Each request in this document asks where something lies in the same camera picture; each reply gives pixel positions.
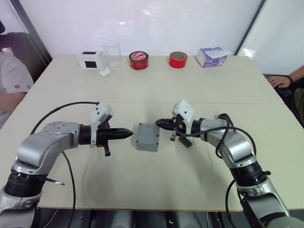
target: white cloth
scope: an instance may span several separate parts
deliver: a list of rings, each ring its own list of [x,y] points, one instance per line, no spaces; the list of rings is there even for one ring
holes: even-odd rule
[[[33,79],[26,66],[16,57],[0,52],[0,94],[28,92],[32,86]],[[10,114],[0,110],[0,128]]]

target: black cable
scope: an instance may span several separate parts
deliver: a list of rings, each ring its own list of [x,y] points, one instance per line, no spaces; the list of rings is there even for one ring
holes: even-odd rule
[[[229,209],[228,209],[228,196],[229,196],[230,189],[231,189],[232,185],[233,185],[235,182],[236,182],[236,181],[233,180],[233,181],[229,184],[229,186],[228,186],[228,188],[227,188],[227,191],[226,191],[226,197],[225,197],[226,214],[227,214],[227,217],[228,217],[228,221],[229,221],[229,223],[231,224],[231,226],[232,226],[233,228],[237,228],[237,227],[234,225],[234,223],[233,223],[233,221],[232,221],[232,219],[231,219],[230,213],[229,213]]]
[[[226,138],[226,135],[228,134],[228,130],[229,130],[229,126],[230,126],[230,120],[228,120],[227,118],[223,118],[224,120],[226,120],[227,122],[227,126],[225,128],[225,132],[223,134],[223,137],[220,139],[217,147],[215,148],[215,155],[220,158],[220,159],[223,159],[222,156],[219,155],[219,148],[222,146],[225,138]]]
[[[183,136],[183,137],[196,137],[196,136],[201,135],[201,134],[205,134],[205,133],[216,131],[216,130],[220,130],[220,129],[226,129],[226,128],[227,127],[215,127],[215,128],[210,128],[208,130],[204,130],[204,131],[196,132],[196,133],[192,133],[192,134],[184,134],[184,133],[180,132],[178,128],[175,128],[175,130],[179,134],[179,136]],[[228,128],[244,133],[250,139],[250,141],[252,143],[253,153],[255,155],[257,154],[257,147],[256,147],[256,144],[255,144],[255,141],[253,140],[253,138],[251,137],[251,135],[249,133],[247,133],[245,130],[243,130],[241,128],[238,128],[238,127],[228,127]]]
[[[80,101],[80,102],[73,102],[73,103],[68,103],[68,104],[65,104],[63,106],[60,106],[58,108],[55,108],[54,110],[50,111],[48,114],[46,114],[45,116],[43,116],[41,118],[41,120],[39,120],[39,122],[35,125],[35,127],[33,128],[33,130],[31,131],[30,134],[33,134],[35,133],[35,131],[37,130],[37,128],[39,127],[39,125],[46,119],[48,118],[50,115],[52,115],[53,113],[59,111],[60,109],[64,108],[64,107],[68,107],[68,106],[71,106],[71,105],[78,105],[78,104],[94,104],[94,105],[98,105],[99,102],[88,102],[88,101]]]
[[[75,205],[76,205],[76,192],[75,192],[75,182],[74,182],[74,176],[73,176],[73,172],[72,172],[72,167],[71,167],[71,163],[69,161],[69,159],[67,158],[67,155],[64,151],[62,151],[63,156],[65,157],[67,164],[68,164],[68,169],[70,170],[70,174],[71,174],[71,179],[72,179],[72,185],[73,185],[73,209],[72,209],[72,214],[70,217],[70,220],[68,222],[67,228],[71,227],[73,218],[74,218],[74,213],[75,213]]]
[[[241,194],[239,193],[239,190],[237,190],[237,196],[238,196],[238,199],[239,199],[239,201],[241,201],[242,200],[242,198],[241,198]]]
[[[88,102],[88,101],[80,101],[80,102],[73,102],[73,103],[68,103],[68,104],[65,104],[63,106],[60,106],[58,108],[55,108],[54,110],[50,111],[48,114],[46,114],[44,117],[41,118],[41,120],[39,120],[39,122],[35,125],[35,127],[33,128],[33,130],[31,131],[30,134],[33,134],[35,133],[35,131],[37,130],[37,128],[40,126],[40,124],[46,119],[48,118],[50,115],[52,115],[53,113],[59,111],[60,109],[64,108],[64,107],[68,107],[68,106],[71,106],[71,105],[78,105],[78,104],[93,104],[93,105],[98,105],[99,102]],[[70,174],[71,174],[71,179],[72,179],[72,185],[73,185],[73,209],[72,209],[72,214],[71,214],[71,218],[69,220],[69,223],[67,225],[67,228],[70,228],[71,227],[71,223],[73,221],[73,218],[74,218],[74,213],[75,213],[75,205],[76,205],[76,191],[75,191],[75,181],[74,181],[74,176],[73,176],[73,172],[72,172],[72,167],[71,167],[71,163],[69,161],[69,159],[67,158],[67,155],[64,151],[62,151],[62,154],[64,156],[64,158],[66,159],[67,161],[67,165],[68,165],[68,168],[70,170]]]

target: red-and-white tape roll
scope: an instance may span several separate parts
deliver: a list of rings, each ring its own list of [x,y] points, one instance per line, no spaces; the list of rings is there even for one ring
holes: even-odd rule
[[[173,68],[183,68],[186,65],[188,56],[181,51],[174,51],[170,54],[169,65]]]
[[[135,51],[129,55],[130,67],[134,70],[143,70],[149,65],[149,55],[143,51]]]

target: glass beaker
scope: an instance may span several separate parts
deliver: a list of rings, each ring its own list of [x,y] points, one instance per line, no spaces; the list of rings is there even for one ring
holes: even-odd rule
[[[119,68],[123,64],[120,42],[115,38],[104,39],[101,47],[104,50],[105,63],[108,67]]]

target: white table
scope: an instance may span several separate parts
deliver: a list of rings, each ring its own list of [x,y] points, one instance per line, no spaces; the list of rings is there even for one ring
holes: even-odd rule
[[[229,56],[223,66],[202,68],[189,57],[182,69],[168,65],[168,57],[151,56],[149,67],[136,71],[128,57],[108,77],[98,70],[82,70],[75,55],[54,59],[27,101],[98,101],[175,103],[283,104],[248,57]]]
[[[23,101],[0,131],[0,185],[4,185],[17,148],[36,122],[64,101]],[[138,123],[170,118],[174,103],[109,102],[114,112],[112,127],[134,131]],[[282,104],[191,104],[195,117],[213,119],[230,115],[234,125],[248,131],[257,145],[257,160],[270,176],[289,209],[304,208],[304,130]],[[69,121],[89,124],[94,105],[67,107],[42,123]],[[226,188],[232,180],[229,169],[215,156],[215,148],[193,139],[189,149],[169,140],[170,132],[160,131],[158,152],[137,151],[135,135],[109,142],[111,156],[102,149],[79,146],[66,151],[76,181],[76,208],[224,210]],[[59,156],[40,201],[42,207],[71,208],[72,185],[68,167]],[[233,188],[231,210],[241,210]]]

